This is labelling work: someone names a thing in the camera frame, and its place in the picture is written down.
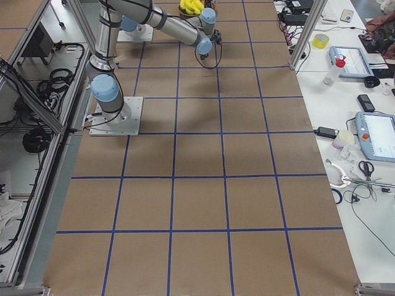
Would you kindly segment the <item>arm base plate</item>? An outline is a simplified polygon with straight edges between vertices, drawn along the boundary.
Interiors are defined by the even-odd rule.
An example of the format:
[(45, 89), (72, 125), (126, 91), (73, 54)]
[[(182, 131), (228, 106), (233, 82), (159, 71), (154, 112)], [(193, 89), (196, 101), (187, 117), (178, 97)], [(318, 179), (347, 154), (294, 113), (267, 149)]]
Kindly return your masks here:
[(151, 42), (153, 28), (149, 25), (138, 25), (134, 31), (120, 30), (118, 33), (118, 43), (144, 43)]
[[(143, 97), (124, 97), (123, 109), (117, 113), (104, 113), (93, 117), (93, 127), (89, 129), (91, 136), (137, 136), (141, 123)], [(96, 104), (96, 113), (102, 113), (99, 104)]]

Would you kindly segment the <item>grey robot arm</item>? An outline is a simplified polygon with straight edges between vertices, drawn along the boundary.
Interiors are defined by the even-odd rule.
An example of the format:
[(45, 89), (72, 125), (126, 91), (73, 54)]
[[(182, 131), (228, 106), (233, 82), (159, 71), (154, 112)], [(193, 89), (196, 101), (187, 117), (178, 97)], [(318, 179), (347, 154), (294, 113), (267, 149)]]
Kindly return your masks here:
[(201, 58), (221, 43), (215, 29), (216, 13), (204, 8), (197, 17), (187, 20), (170, 15), (152, 1), (100, 1), (99, 31), (93, 55), (86, 65), (91, 93), (97, 100), (104, 124), (112, 128), (126, 125), (131, 110), (125, 102), (122, 87), (114, 73), (115, 48), (122, 18), (134, 25), (149, 25), (182, 43), (195, 48)]

